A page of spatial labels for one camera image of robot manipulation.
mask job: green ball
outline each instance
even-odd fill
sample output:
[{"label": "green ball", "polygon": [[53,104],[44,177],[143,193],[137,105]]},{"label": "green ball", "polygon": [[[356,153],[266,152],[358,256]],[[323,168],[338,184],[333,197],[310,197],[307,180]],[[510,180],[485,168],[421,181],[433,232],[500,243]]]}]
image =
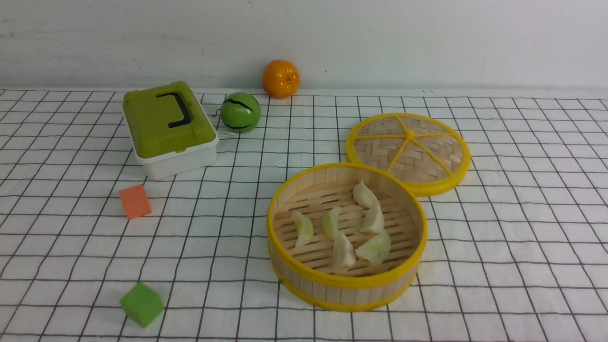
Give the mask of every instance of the green ball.
[{"label": "green ball", "polygon": [[222,122],[229,129],[247,132],[260,121],[261,109],[258,101],[246,92],[235,92],[226,97],[219,110]]}]

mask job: plastic storage box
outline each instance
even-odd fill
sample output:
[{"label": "plastic storage box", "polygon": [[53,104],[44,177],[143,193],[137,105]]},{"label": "plastic storage box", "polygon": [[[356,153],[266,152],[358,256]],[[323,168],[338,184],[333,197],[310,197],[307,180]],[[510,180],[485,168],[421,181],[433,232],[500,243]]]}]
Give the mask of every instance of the plastic storage box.
[{"label": "plastic storage box", "polygon": [[136,158],[152,180],[215,162],[217,132],[185,82],[128,92],[122,108]]}]

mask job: grid tablecloth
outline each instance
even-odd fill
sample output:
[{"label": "grid tablecloth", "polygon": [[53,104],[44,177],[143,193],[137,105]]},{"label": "grid tablecloth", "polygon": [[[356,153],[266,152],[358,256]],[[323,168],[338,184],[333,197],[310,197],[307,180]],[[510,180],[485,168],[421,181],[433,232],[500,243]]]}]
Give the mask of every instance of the grid tablecloth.
[{"label": "grid tablecloth", "polygon": [[[257,91],[258,127],[231,134],[217,115],[230,92],[197,91],[217,162],[150,181],[123,92],[0,90],[2,342],[608,341],[608,95]],[[399,299],[313,308],[272,272],[269,202],[297,172],[345,161],[361,119],[403,111],[459,131],[471,169],[421,199],[429,243]],[[118,190],[142,183],[153,213],[128,221]],[[137,281],[167,305],[146,329],[119,306]]]}]

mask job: orange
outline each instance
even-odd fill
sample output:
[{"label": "orange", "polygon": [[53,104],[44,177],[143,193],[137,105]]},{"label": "orange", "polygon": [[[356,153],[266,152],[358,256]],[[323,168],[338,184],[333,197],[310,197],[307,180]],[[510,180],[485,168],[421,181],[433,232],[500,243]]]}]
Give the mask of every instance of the orange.
[{"label": "orange", "polygon": [[290,61],[274,60],[264,69],[262,86],[270,96],[284,99],[298,91],[300,73]]}]

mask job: orange sponge cube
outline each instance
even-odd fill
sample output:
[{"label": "orange sponge cube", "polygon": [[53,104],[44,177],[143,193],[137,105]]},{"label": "orange sponge cube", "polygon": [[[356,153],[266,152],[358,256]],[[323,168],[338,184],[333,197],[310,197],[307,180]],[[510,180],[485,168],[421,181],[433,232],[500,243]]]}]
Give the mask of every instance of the orange sponge cube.
[{"label": "orange sponge cube", "polygon": [[129,220],[152,213],[143,184],[122,189],[119,194],[122,208]]}]

